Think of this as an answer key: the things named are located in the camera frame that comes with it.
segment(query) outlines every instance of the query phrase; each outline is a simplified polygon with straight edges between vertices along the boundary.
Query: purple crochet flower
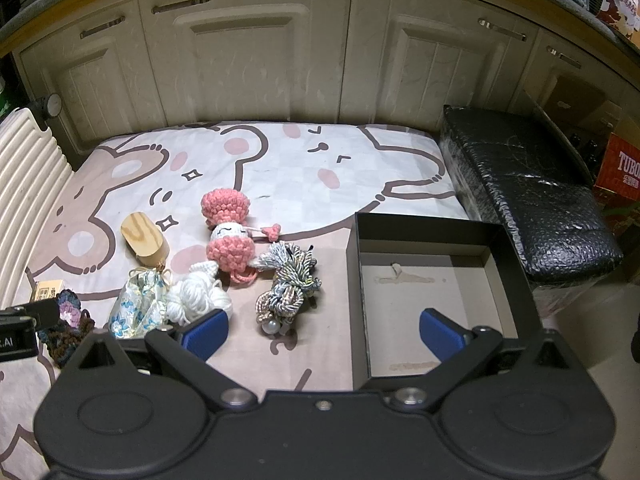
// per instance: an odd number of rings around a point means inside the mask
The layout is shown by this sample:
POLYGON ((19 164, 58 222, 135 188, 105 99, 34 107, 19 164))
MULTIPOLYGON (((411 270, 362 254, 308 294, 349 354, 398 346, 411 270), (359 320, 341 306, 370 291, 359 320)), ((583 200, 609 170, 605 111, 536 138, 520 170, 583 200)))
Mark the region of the purple crochet flower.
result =
POLYGON ((80 300, 67 288, 57 296, 58 307, 60 309, 60 319, 64 319, 69 326, 77 328, 80 323, 80 300))

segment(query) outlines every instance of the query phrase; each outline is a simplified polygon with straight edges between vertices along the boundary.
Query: red tuborg box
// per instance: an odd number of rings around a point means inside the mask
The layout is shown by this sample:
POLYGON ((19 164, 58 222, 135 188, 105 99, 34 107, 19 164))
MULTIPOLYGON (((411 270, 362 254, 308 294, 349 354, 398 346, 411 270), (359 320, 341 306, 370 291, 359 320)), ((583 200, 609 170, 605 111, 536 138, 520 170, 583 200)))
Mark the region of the red tuborg box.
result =
MULTIPOLYGON (((611 134, 593 194, 619 242, 630 226, 640 226, 640 150, 611 134)), ((623 245, 625 253, 633 249, 623 245)))

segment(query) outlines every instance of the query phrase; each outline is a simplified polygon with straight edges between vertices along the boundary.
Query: pink crochet doll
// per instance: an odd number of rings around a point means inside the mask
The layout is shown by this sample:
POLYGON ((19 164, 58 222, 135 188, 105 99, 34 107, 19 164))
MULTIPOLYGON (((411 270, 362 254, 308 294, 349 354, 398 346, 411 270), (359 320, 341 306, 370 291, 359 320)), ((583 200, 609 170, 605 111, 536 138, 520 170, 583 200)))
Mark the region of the pink crochet doll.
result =
POLYGON ((200 205, 207 225, 213 228, 207 258, 215 260, 236 283, 251 283, 258 275, 252 268, 255 246, 252 232, 261 232, 270 242, 278 240, 280 226, 255 229, 246 226, 249 199, 235 189, 214 189, 202 197, 200 205))

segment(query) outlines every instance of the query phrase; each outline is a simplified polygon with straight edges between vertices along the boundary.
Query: black plastic wrap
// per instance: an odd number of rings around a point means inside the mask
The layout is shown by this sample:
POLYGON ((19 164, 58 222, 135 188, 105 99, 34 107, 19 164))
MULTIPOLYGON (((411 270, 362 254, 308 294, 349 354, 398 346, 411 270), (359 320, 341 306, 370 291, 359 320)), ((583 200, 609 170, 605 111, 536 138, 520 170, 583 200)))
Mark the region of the black plastic wrap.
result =
POLYGON ((591 190, 537 123, 446 107, 440 147, 448 167, 457 167, 451 173, 463 205, 472 202, 471 216, 495 221, 493 205, 532 286, 587 282, 622 262, 591 190))

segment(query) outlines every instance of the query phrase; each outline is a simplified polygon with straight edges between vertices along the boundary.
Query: silver bolt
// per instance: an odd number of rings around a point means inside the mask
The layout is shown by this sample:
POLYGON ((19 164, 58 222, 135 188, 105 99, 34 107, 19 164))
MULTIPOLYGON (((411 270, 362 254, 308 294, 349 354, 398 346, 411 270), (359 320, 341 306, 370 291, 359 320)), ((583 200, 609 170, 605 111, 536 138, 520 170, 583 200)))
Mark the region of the silver bolt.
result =
POLYGON ((229 388, 220 395, 222 402, 235 408, 249 404, 253 398, 252 393, 244 388, 229 388))
POLYGON ((427 393, 420 388, 408 386, 396 391, 396 393, 394 393, 394 397, 405 406, 418 406, 427 400, 427 393))
POLYGON ((318 400, 316 402, 316 408, 321 412, 328 412, 334 404, 330 400, 318 400))

